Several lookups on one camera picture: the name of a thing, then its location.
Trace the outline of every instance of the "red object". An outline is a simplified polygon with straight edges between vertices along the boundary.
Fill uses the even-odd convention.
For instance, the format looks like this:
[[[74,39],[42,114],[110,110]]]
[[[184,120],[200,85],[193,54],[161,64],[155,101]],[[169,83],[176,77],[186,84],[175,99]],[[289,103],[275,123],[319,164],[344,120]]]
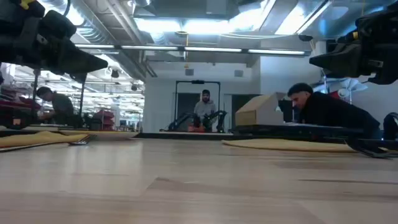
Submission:
[[[196,127],[190,125],[188,127],[188,132],[204,133],[205,132],[205,128],[203,127],[203,125],[201,125],[199,128],[196,128]]]
[[[21,98],[23,98],[23,97],[19,98],[22,101],[22,103],[0,100],[0,106],[6,106],[9,108],[17,108],[17,109],[30,109],[31,103],[33,102],[33,100],[25,99],[25,98],[23,98],[23,100],[22,100]],[[41,106],[35,102],[35,109],[39,110],[40,108],[41,108]]]
[[[332,93],[329,93],[329,95],[332,96],[332,97],[334,97],[334,98],[336,98],[336,99],[340,99],[340,96],[338,96],[338,92],[337,92],[337,91],[334,91],[334,92],[332,92]]]
[[[112,118],[114,118],[114,114],[112,112],[100,110],[94,114],[93,118],[100,119],[102,121],[102,131],[113,131],[114,121]]]

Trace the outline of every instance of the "cardboard sheet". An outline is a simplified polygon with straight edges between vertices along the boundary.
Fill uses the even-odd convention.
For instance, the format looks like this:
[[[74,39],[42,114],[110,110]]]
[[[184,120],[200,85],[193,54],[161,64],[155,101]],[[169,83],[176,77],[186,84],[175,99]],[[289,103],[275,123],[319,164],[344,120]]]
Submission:
[[[302,152],[355,152],[345,144],[291,141],[284,139],[250,139],[238,141],[222,141],[223,144],[251,149],[271,149]]]
[[[87,134],[64,136],[62,134],[42,131],[36,134],[14,135],[0,138],[0,149],[17,146],[31,146],[48,143],[78,142],[87,137]]]

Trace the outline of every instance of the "black hair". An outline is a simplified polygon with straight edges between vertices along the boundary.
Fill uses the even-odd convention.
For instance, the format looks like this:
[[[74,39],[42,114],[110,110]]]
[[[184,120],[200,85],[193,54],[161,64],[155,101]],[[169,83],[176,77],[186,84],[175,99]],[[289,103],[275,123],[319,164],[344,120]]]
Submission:
[[[49,87],[42,86],[36,91],[36,94],[40,97],[48,92],[52,93],[51,89]]]
[[[203,95],[203,94],[209,94],[210,95],[210,91],[208,91],[208,90],[203,90],[202,92],[201,92],[201,94]]]
[[[313,89],[310,85],[308,85],[306,83],[298,83],[298,84],[294,84],[292,87],[290,87],[289,91],[287,92],[287,96],[290,97],[294,93],[300,93],[301,91],[306,91],[310,94],[313,93]]]

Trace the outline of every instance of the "tan mat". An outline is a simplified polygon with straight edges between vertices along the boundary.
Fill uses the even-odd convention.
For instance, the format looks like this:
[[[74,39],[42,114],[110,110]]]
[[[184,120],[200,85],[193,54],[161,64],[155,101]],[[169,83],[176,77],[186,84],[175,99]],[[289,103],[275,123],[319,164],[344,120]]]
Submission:
[[[42,131],[36,134],[14,135],[0,138],[0,149],[5,147],[31,146],[49,143],[78,142],[87,137],[87,134],[65,136],[62,134]]]
[[[291,141],[284,139],[250,139],[238,141],[222,141],[223,144],[251,149],[272,149],[301,152],[355,152],[345,144]]]
[[[92,134],[97,136],[96,140],[126,140],[133,138],[138,133],[130,131],[80,131],[80,130],[60,130],[62,134]]]

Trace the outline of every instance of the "wooden floor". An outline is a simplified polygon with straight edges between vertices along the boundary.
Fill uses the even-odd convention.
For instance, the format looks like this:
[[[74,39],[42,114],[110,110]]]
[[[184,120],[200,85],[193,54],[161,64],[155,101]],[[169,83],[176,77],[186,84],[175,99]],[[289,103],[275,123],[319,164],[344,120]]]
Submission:
[[[136,140],[0,154],[0,223],[397,223],[398,160]]]

